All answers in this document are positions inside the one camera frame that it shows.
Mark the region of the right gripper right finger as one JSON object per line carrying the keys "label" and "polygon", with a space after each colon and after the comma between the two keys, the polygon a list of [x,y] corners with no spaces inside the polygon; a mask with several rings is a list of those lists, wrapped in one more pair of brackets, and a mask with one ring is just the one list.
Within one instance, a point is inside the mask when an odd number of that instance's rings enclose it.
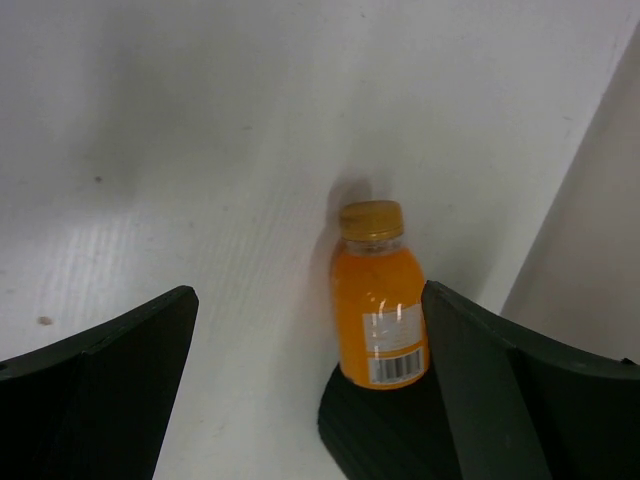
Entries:
{"label": "right gripper right finger", "polygon": [[638,364],[553,340],[438,282],[422,306],[463,478],[638,478]]}

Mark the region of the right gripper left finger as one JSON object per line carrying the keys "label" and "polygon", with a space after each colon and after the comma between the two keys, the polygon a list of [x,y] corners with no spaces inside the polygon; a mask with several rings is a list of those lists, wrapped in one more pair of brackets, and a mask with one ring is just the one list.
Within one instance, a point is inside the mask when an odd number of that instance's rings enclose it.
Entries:
{"label": "right gripper left finger", "polygon": [[2,478],[152,478],[198,306],[179,286],[2,361]]}

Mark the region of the small orange juice bottle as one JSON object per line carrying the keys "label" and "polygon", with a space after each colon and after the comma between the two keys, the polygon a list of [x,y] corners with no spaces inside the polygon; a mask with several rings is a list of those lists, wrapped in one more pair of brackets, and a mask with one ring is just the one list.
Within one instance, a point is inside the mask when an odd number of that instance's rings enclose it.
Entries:
{"label": "small orange juice bottle", "polygon": [[399,203],[356,202],[339,213],[331,265],[339,367],[353,384],[394,390],[429,368],[422,269],[406,245]]}

